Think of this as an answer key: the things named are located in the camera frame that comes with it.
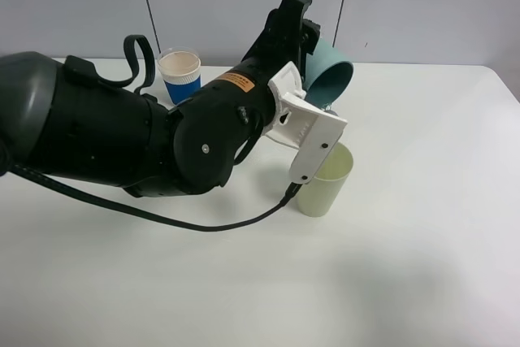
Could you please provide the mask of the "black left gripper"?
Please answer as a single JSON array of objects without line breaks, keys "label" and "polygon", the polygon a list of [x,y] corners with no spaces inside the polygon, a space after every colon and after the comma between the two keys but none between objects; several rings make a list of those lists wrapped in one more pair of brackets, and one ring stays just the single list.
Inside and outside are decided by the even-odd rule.
[{"label": "black left gripper", "polygon": [[271,10],[263,30],[240,62],[239,74],[265,79],[292,62],[304,79],[303,56],[314,53],[321,37],[321,26],[303,19],[311,4],[312,0],[282,0]]}]

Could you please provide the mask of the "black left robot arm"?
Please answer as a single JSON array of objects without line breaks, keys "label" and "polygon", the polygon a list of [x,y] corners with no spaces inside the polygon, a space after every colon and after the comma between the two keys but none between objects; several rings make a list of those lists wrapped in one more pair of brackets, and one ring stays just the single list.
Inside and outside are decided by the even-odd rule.
[{"label": "black left robot arm", "polygon": [[1,59],[1,170],[54,191],[61,178],[134,197],[203,194],[224,186],[275,119],[269,80],[305,70],[320,27],[311,0],[282,0],[241,63],[172,109],[90,61],[29,51]]}]

